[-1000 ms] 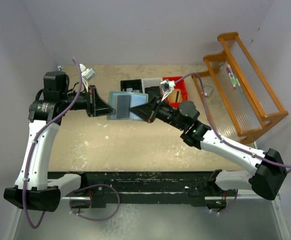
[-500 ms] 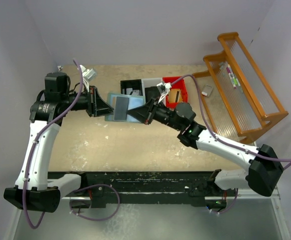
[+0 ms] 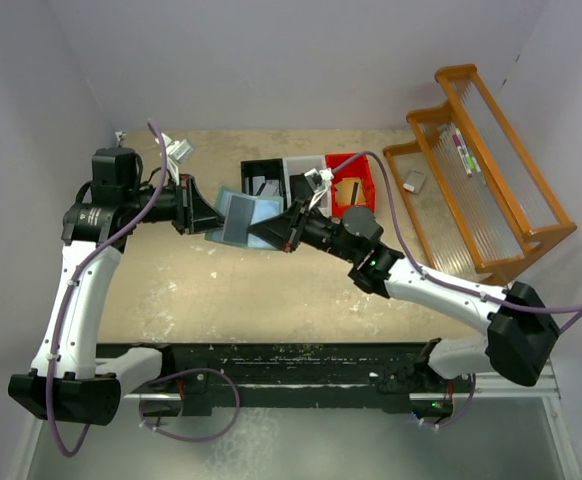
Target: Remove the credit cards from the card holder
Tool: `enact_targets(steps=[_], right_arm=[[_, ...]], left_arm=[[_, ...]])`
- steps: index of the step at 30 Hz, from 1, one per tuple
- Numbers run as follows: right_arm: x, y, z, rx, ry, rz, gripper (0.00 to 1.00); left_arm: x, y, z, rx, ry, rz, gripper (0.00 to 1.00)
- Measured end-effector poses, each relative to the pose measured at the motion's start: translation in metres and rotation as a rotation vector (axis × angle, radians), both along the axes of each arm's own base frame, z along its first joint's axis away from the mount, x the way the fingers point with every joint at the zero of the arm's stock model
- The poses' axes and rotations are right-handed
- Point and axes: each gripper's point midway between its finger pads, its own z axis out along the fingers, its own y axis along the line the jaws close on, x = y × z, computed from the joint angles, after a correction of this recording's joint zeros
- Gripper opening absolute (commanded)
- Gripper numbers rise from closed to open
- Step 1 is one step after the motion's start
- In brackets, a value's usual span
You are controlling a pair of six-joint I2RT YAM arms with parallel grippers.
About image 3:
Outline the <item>dark grey credit card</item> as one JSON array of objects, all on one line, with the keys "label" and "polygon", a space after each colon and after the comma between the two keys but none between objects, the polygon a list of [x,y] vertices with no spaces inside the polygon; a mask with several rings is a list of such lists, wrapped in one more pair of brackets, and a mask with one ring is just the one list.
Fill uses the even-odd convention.
[{"label": "dark grey credit card", "polygon": [[256,201],[241,196],[232,196],[226,212],[222,241],[225,244],[246,246],[247,228],[251,225]]}]

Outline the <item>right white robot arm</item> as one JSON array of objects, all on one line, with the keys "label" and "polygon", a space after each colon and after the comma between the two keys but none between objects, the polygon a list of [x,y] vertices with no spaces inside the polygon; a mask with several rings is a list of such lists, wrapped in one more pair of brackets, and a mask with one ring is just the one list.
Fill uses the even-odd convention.
[{"label": "right white robot arm", "polygon": [[438,391],[463,374],[486,372],[531,387],[559,337],[556,322],[531,286],[472,283],[411,262],[382,242],[383,228],[365,207],[352,207],[334,220],[294,203],[248,231],[286,253],[306,244],[340,258],[350,263],[348,275],[363,292],[418,304],[474,329],[473,337],[425,345],[415,376],[427,391]]}]

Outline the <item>gold credit card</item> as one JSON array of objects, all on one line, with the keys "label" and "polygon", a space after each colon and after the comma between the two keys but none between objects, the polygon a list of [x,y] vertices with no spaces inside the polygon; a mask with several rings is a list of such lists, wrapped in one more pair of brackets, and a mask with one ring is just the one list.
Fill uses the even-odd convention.
[{"label": "gold credit card", "polygon": [[342,182],[341,197],[344,205],[361,205],[364,203],[362,181],[357,177],[345,178]]}]

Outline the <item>green leather card holder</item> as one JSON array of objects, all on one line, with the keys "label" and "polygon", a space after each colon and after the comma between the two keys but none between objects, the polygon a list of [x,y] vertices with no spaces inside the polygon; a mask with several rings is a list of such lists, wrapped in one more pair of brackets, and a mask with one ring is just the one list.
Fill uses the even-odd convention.
[{"label": "green leather card holder", "polygon": [[222,187],[215,208],[224,216],[224,225],[205,234],[205,240],[244,249],[274,250],[275,247],[248,232],[256,223],[282,213],[283,200],[279,196],[251,196]]}]

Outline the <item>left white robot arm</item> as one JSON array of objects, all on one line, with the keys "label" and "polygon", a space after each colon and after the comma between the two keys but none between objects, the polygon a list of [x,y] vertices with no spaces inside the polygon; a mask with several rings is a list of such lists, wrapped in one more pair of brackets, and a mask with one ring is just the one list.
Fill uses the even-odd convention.
[{"label": "left white robot arm", "polygon": [[36,418],[105,426],[125,395],[144,384],[155,392],[175,384],[175,355],[166,344],[132,345],[103,364],[96,350],[109,286],[137,224],[168,222],[181,235],[223,226],[180,163],[164,154],[157,172],[165,183],[155,188],[142,180],[134,150],[93,155],[92,179],[63,218],[62,273],[46,333],[28,372],[8,384],[9,396]]}]

